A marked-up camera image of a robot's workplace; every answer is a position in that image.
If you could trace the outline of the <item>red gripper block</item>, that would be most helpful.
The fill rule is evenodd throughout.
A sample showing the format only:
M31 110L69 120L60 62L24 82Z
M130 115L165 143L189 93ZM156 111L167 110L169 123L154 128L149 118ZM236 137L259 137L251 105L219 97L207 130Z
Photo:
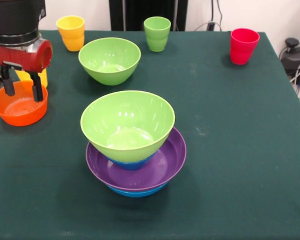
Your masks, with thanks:
M1 81L8 96L15 95L9 67L30 72L33 81L32 92L35 102L43 101L41 78L38 73L46 69L52 59L53 48L50 41L38 39L34 43L20 47L0 46Z

